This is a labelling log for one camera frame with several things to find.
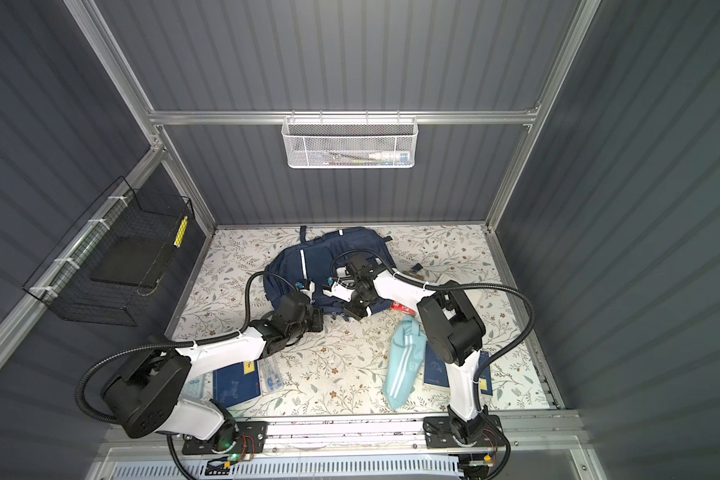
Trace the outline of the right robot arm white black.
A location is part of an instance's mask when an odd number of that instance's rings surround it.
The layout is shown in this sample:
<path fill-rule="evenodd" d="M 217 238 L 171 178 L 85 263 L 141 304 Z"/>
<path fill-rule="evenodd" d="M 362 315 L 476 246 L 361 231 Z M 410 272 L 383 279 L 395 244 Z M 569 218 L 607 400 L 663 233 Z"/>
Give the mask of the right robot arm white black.
<path fill-rule="evenodd" d="M 486 428 L 477 372 L 486 328 L 467 292 L 485 286 L 453 280 L 432 284 L 381 259 L 371 260 L 369 250 L 350 250 L 348 254 L 344 272 L 329 273 L 323 293 L 342 300 L 345 312 L 356 319 L 368 316 L 371 304 L 380 299 L 412 309 L 427 342 L 445 363 L 452 436 L 460 445 L 476 443 Z"/>

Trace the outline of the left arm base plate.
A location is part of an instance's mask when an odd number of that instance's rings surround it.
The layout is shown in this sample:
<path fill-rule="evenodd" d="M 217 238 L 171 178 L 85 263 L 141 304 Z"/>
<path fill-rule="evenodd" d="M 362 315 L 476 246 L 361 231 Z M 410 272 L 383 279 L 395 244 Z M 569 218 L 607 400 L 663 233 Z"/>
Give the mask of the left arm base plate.
<path fill-rule="evenodd" d="M 255 455 L 263 451 L 269 424 L 265 421 L 243 421 L 224 424 L 209 440 L 187 437 L 181 453 L 191 455 Z"/>

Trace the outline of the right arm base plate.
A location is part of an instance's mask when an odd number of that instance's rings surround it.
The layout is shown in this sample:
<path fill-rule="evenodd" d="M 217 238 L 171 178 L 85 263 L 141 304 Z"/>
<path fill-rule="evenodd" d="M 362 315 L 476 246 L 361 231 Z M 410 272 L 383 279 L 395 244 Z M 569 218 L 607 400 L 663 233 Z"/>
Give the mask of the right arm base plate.
<path fill-rule="evenodd" d="M 496 415 L 479 414 L 463 421 L 457 416 L 429 416 L 422 421 L 429 449 L 487 448 L 494 450 L 508 443 Z"/>

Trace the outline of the navy blue student backpack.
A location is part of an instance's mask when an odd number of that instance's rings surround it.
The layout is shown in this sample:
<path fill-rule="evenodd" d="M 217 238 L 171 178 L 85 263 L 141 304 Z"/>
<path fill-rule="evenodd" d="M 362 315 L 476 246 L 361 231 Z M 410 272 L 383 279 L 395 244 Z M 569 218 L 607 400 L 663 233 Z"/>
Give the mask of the navy blue student backpack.
<path fill-rule="evenodd" d="M 397 302 L 416 311 L 418 304 L 432 292 L 396 269 L 388 241 L 387 237 L 365 227 L 337 230 L 312 240 L 302 236 L 299 244 L 281 251 L 265 267 L 265 296 L 275 311 L 284 296 L 300 291 L 324 314 L 349 317 L 343 312 L 344 300 L 333 292 L 333 284 L 337 274 L 344 274 L 347 252 L 371 251 L 386 267 L 374 280 L 377 293 L 386 301 L 386 309 Z"/>

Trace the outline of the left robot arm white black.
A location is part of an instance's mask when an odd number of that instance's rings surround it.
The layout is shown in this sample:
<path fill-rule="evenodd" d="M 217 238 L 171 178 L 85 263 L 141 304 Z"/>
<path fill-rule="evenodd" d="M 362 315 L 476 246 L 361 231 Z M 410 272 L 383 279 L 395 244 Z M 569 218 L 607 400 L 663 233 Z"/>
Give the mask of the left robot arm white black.
<path fill-rule="evenodd" d="M 225 337 L 151 345 L 125 356 L 125 362 L 101 390 L 101 397 L 131 438 L 158 432 L 217 439 L 234 430 L 226 408 L 211 400 L 192 399 L 184 385 L 231 365 L 257 362 L 323 330 L 323 311 L 302 292 L 292 292 L 273 313 Z"/>

